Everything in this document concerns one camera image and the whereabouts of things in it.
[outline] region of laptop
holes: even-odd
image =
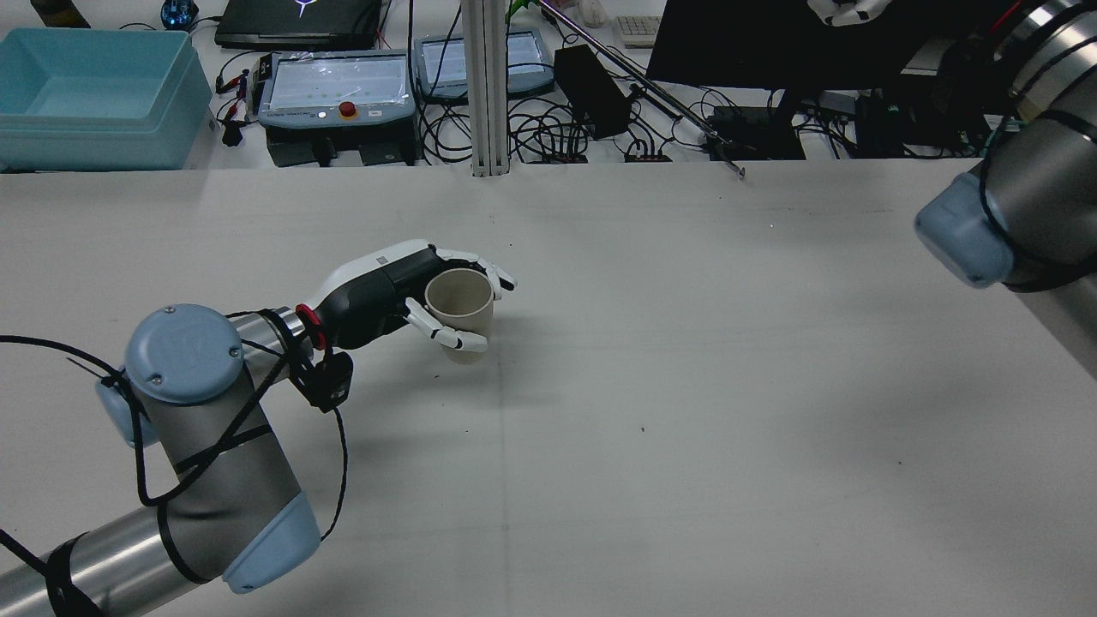
[[[229,0],[214,41],[238,49],[370,49],[382,0]]]

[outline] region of black monitor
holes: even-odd
[[[894,0],[875,20],[832,27],[807,0],[667,0],[647,77],[784,90],[776,110],[735,110],[730,137],[746,147],[738,158],[803,158],[791,128],[802,98],[887,86],[932,35],[974,23],[981,3]]]

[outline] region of red ring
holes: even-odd
[[[328,339],[324,336],[324,326],[320,324],[320,318],[316,316],[316,312],[305,304],[298,304],[295,311],[298,317],[314,326],[312,332],[308,334],[308,336],[313,339],[313,347],[319,351],[327,349]]]

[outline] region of white table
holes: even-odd
[[[479,364],[353,354],[316,556],[156,615],[1092,615],[1093,380],[911,228],[964,167],[0,177],[0,332],[118,361],[163,304],[292,304],[411,237],[519,278]],[[0,525],[39,552],[137,506],[91,385],[0,349]],[[264,407],[325,526],[332,418]]]

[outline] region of robotic arm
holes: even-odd
[[[1000,76],[1028,126],[915,221],[966,284],[1003,283],[1097,378],[1097,12],[1019,1],[986,33],[977,69]]]
[[[0,575],[0,616],[136,616],[222,577],[248,593],[317,549],[308,500],[259,406],[290,379],[321,411],[347,399],[355,349],[411,324],[446,347],[484,351],[477,334],[443,327],[423,308],[439,273],[471,268],[498,299],[514,289],[501,268],[471,253],[409,240],[337,269],[295,310],[225,317],[166,306],[134,332],[125,367],[97,385],[135,448],[143,507]],[[324,358],[312,366],[313,350]],[[179,484],[144,487],[142,449],[159,441]]]

